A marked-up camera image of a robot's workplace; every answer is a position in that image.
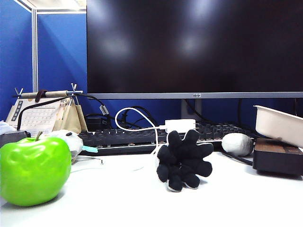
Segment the apple stem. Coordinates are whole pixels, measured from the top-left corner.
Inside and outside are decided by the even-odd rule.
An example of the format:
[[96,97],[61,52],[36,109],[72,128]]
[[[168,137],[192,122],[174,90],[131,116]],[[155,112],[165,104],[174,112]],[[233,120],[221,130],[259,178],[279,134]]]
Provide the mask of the apple stem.
[[42,131],[39,131],[38,132],[38,135],[37,135],[37,137],[36,137],[36,140],[35,141],[38,141],[38,139],[39,139],[39,137],[41,136],[41,134],[42,134],[43,132]]

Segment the monitor logo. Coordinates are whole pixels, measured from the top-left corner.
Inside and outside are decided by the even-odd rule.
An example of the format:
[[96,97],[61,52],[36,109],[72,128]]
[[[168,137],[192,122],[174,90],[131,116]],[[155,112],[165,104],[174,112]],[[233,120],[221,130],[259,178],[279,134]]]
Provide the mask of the monitor logo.
[[201,93],[195,93],[193,94],[193,98],[201,98]]

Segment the desk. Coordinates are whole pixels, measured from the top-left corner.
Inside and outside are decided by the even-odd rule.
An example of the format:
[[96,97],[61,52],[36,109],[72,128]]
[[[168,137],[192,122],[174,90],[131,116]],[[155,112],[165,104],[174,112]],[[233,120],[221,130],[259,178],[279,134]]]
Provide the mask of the desk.
[[[258,174],[218,152],[197,190],[170,192],[149,155],[80,159],[52,201],[1,207],[1,227],[302,226],[302,178]],[[144,168],[132,171],[141,164]]]

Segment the black plush toy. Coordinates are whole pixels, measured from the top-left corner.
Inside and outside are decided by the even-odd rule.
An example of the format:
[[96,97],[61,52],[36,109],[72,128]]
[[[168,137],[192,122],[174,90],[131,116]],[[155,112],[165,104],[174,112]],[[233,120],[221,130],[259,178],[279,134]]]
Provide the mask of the black plush toy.
[[168,189],[174,192],[182,190],[183,183],[197,189],[200,179],[196,174],[207,177],[213,168],[204,157],[210,155],[214,147],[211,143],[197,145],[199,133],[189,130],[181,140],[177,131],[168,134],[168,146],[163,145],[158,152],[159,166],[157,174],[162,182],[168,182]]

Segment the black monitor screen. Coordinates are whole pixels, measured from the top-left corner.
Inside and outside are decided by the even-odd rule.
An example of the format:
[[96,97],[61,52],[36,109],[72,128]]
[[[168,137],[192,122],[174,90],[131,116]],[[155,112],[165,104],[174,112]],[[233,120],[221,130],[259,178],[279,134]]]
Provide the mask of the black monitor screen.
[[302,0],[88,0],[89,93],[291,92]]

